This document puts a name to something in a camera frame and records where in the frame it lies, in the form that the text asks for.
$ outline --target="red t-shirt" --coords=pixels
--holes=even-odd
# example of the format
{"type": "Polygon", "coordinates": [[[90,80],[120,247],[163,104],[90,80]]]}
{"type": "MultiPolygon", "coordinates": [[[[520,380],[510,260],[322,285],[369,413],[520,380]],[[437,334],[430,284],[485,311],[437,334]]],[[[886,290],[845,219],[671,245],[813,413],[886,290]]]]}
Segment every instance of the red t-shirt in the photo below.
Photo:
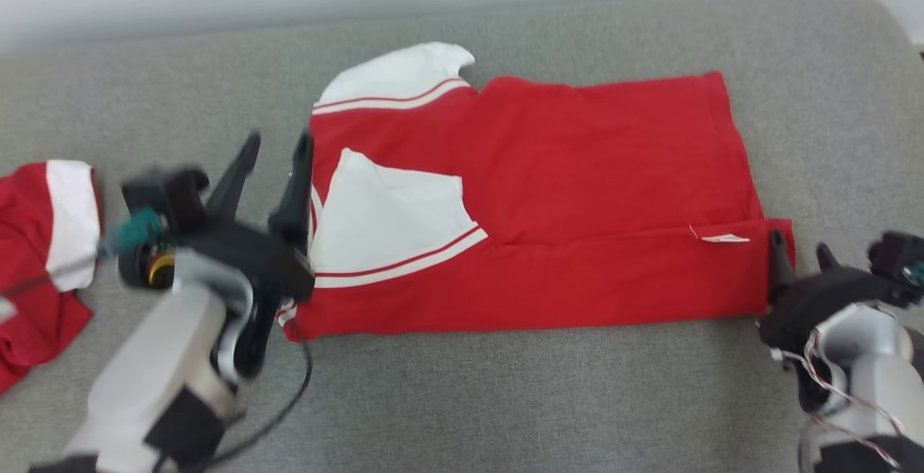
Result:
{"type": "Polygon", "coordinates": [[[317,288],[279,320],[324,334],[509,331],[766,308],[767,220],[710,72],[590,87],[424,44],[343,72],[315,105],[317,288]]]}
{"type": "MultiPolygon", "coordinates": [[[[0,178],[0,291],[46,276],[96,254],[100,213],[93,170],[75,160],[26,164],[0,178]]],[[[0,394],[30,368],[63,352],[90,320],[77,299],[95,266],[0,298],[0,394]]]]}

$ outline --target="white tag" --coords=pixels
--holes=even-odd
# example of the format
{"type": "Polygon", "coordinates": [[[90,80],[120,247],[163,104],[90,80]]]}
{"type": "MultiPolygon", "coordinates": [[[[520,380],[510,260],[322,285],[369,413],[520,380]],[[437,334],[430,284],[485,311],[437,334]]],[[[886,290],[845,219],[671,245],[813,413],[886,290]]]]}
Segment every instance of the white tag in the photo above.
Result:
{"type": "Polygon", "coordinates": [[[712,243],[740,243],[740,242],[750,242],[749,238],[741,238],[740,236],[733,235],[732,233],[720,234],[719,236],[704,236],[700,238],[704,242],[712,243]]]}

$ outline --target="white stripe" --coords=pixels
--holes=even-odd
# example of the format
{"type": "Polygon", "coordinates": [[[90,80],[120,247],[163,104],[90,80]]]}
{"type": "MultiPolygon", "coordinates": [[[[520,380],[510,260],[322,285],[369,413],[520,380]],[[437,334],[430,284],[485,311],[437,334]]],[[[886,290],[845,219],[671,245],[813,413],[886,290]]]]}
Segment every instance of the white stripe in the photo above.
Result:
{"type": "MultiPolygon", "coordinates": [[[[90,165],[78,160],[50,160],[45,164],[53,213],[52,240],[45,262],[47,272],[96,254],[100,214],[90,171],[90,165]]],[[[92,265],[53,278],[57,290],[62,292],[82,289],[92,280],[92,265]]]]}
{"type": "Polygon", "coordinates": [[[293,321],[293,319],[295,319],[295,314],[297,311],[298,311],[297,306],[293,306],[293,308],[287,309],[287,311],[280,311],[278,316],[276,317],[276,321],[279,322],[279,325],[281,327],[284,327],[286,326],[288,322],[293,321]]]}
{"type": "Polygon", "coordinates": [[[295,299],[290,298],[286,304],[280,306],[279,311],[276,312],[276,321],[279,322],[279,325],[284,327],[290,321],[290,319],[295,317],[296,305],[295,299]]]}
{"type": "Polygon", "coordinates": [[[391,51],[337,74],[318,99],[320,104],[363,97],[418,97],[436,84],[458,78],[475,56],[459,45],[428,42],[391,51]]]}
{"type": "Polygon", "coordinates": [[[703,242],[713,242],[713,243],[741,243],[741,242],[750,242],[749,238],[741,238],[736,234],[726,233],[720,234],[719,236],[704,236],[700,238],[703,242]]]}
{"type": "Polygon", "coordinates": [[[387,110],[410,110],[410,108],[418,108],[428,103],[432,103],[447,92],[456,90],[456,88],[471,88],[471,85],[464,80],[448,81],[445,82],[445,84],[437,87],[432,92],[428,92],[428,94],[422,95],[417,99],[410,99],[409,101],[393,101],[390,99],[370,98],[350,101],[349,103],[340,103],[339,105],[324,105],[323,103],[316,103],[313,115],[319,116],[320,114],[331,114],[334,112],[342,112],[344,110],[356,110],[356,108],[387,108],[387,110]]]}
{"type": "Polygon", "coordinates": [[[374,272],[359,276],[319,276],[316,282],[314,282],[314,287],[317,289],[336,289],[339,287],[353,287],[355,285],[366,285],[367,283],[384,282],[386,279],[405,276],[412,272],[418,272],[419,270],[441,264],[454,256],[458,256],[466,249],[475,246],[476,243],[486,238],[488,238],[488,233],[485,233],[482,229],[478,229],[469,234],[469,236],[454,243],[452,246],[446,247],[443,251],[425,256],[423,259],[413,260],[412,262],[407,262],[403,266],[386,269],[382,272],[374,272]]]}
{"type": "Polygon", "coordinates": [[[318,189],[314,187],[314,184],[311,184],[311,209],[314,210],[314,217],[311,216],[311,212],[308,212],[308,251],[311,252],[311,243],[314,242],[314,230],[317,229],[314,219],[320,219],[321,217],[321,196],[318,194],[318,189]]]}
{"type": "Polygon", "coordinates": [[[0,298],[0,323],[16,316],[16,306],[6,298],[0,298]]]}

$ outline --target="gray fabric surface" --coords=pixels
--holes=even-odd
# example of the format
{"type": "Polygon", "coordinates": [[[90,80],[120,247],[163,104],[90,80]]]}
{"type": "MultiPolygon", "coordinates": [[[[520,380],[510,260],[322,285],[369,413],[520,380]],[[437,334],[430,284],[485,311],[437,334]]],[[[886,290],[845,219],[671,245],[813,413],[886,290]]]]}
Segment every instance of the gray fabric surface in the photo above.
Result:
{"type": "MultiPolygon", "coordinates": [[[[719,69],[768,216],[795,220],[799,268],[828,240],[864,263],[881,230],[924,233],[924,64],[869,0],[641,0],[64,48],[0,58],[0,170],[95,165],[106,222],[118,181],[152,163],[212,175],[264,133],[242,216],[264,222],[310,104],[340,69],[442,40],[499,74],[598,84],[719,69]]],[[[0,397],[0,471],[53,459],[93,378],[156,295],[100,269],[95,319],[0,397]]],[[[907,316],[924,329],[921,312],[907,316]]],[[[796,470],[795,378],[752,319],[512,334],[328,337],[307,399],[222,471],[796,470]]],[[[250,389],[262,423],[297,388],[280,334],[250,389]]]]}

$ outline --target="red and white wire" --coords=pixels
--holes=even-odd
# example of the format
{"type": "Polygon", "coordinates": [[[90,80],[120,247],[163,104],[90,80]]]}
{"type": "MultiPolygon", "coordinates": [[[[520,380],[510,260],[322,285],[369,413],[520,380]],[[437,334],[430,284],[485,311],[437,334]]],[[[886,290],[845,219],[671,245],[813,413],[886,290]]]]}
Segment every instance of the red and white wire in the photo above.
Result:
{"type": "MultiPolygon", "coordinates": [[[[844,397],[846,400],[851,401],[852,403],[861,404],[864,407],[871,408],[879,412],[880,414],[882,414],[882,417],[885,417],[889,421],[889,423],[892,425],[892,430],[895,431],[895,435],[897,435],[897,437],[901,437],[903,435],[902,425],[897,420],[897,418],[892,417],[892,414],[885,411],[884,408],[880,407],[880,405],[878,404],[871,403],[870,401],[867,401],[865,399],[860,399],[858,397],[854,397],[851,394],[845,393],[845,391],[842,391],[839,388],[835,387],[834,385],[830,384],[828,381],[824,380],[824,378],[822,378],[821,375],[818,374],[818,371],[815,370],[815,365],[811,361],[811,356],[815,352],[815,347],[818,344],[819,336],[821,336],[821,332],[819,332],[818,329],[815,329],[815,331],[812,331],[811,336],[809,336],[808,341],[806,342],[804,355],[798,355],[798,354],[794,354],[794,352],[783,351],[782,352],[783,357],[788,357],[789,359],[793,359],[795,361],[798,361],[799,364],[802,364],[802,367],[805,368],[806,371],[808,371],[808,374],[812,377],[812,380],[817,382],[819,385],[821,385],[823,389],[828,390],[832,394],[840,395],[841,397],[844,397]]],[[[882,448],[878,444],[875,444],[873,441],[870,441],[866,437],[863,437],[861,434],[858,434],[855,431],[849,430],[848,428],[844,428],[843,426],[838,426],[834,423],[829,422],[828,420],[823,420],[823,418],[819,417],[818,414],[809,414],[809,417],[811,417],[813,421],[817,422],[818,424],[821,424],[822,426],[826,428],[829,428],[831,430],[840,431],[841,433],[848,435],[849,437],[853,438],[858,443],[862,444],[862,446],[865,446],[871,449],[872,451],[876,452],[876,454],[878,454],[882,458],[882,460],[884,460],[889,466],[894,467],[896,470],[900,469],[901,464],[898,463],[898,460],[896,460],[895,457],[893,457],[891,453],[885,451],[884,448],[882,448]]]]}

